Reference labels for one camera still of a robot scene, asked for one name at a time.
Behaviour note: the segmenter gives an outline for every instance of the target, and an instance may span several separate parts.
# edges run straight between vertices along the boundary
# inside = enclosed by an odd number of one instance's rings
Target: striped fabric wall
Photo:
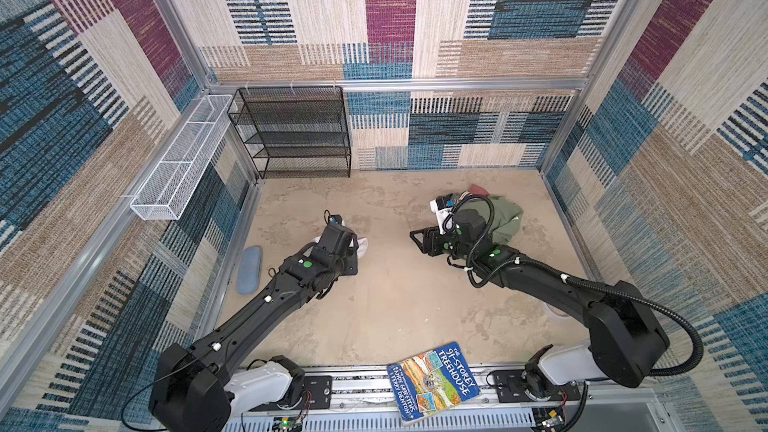
[[[195,93],[152,0],[0,0],[0,357]]]
[[[1,357],[197,83],[152,0],[0,0],[0,77]],[[157,350],[197,330],[245,180],[222,146],[197,214],[131,226],[0,430],[118,429]]]
[[[537,166],[573,93],[348,92],[352,168]]]
[[[620,0],[173,0],[221,81],[579,76]]]
[[[124,430],[120,409],[154,379],[160,352],[193,342],[249,175],[224,139],[180,220],[133,221],[0,422],[1,432]],[[147,428],[148,400],[147,390],[130,404],[129,422]]]
[[[698,327],[688,430],[768,430],[768,0],[644,0],[548,172],[592,273]],[[669,362],[690,345],[671,331]]]

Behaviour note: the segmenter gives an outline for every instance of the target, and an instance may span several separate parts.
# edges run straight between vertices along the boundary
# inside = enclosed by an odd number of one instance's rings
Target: children's book
[[[387,373],[404,425],[480,395],[456,342],[392,364]]]

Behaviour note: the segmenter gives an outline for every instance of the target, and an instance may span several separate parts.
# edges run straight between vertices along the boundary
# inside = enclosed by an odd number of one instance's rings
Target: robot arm
[[[357,274],[357,236],[330,216],[320,241],[286,258],[253,300],[189,348],[161,355],[149,410],[171,432],[221,430],[235,414],[267,402],[295,405],[304,372],[278,356],[233,374],[279,322],[312,298],[323,298],[342,275]]]
[[[533,396],[549,396],[554,386],[571,380],[598,377],[635,388],[648,375],[680,374],[699,363],[703,353],[701,339],[682,317],[643,298],[640,291],[627,282],[611,286],[574,278],[515,248],[492,243],[485,219],[475,210],[461,210],[463,203],[473,199],[486,200],[491,211],[489,222],[492,222],[493,204],[486,198],[468,196],[455,200],[450,214],[443,213],[440,226],[411,232],[411,239],[422,253],[447,254],[448,264],[464,268],[476,288],[493,283],[519,290],[562,310],[589,330],[587,344],[566,348],[547,346],[533,356],[526,366],[527,386]],[[447,204],[448,198],[441,197],[434,202]],[[452,258],[465,260],[466,266],[452,263]],[[669,347],[669,339],[652,310],[669,315],[691,336],[694,352],[686,363],[675,368],[653,369]]]

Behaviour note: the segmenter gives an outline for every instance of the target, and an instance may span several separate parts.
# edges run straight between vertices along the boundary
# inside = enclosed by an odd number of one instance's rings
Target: white wire basket
[[[141,220],[178,220],[236,112],[229,95],[204,97],[130,203]]]

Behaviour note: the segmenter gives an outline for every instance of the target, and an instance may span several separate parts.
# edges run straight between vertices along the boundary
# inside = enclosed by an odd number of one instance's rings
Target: red cloth
[[[483,187],[478,186],[477,184],[472,184],[472,187],[469,188],[470,194],[476,194],[478,196],[490,196],[491,194],[488,193],[487,190],[485,190]]]

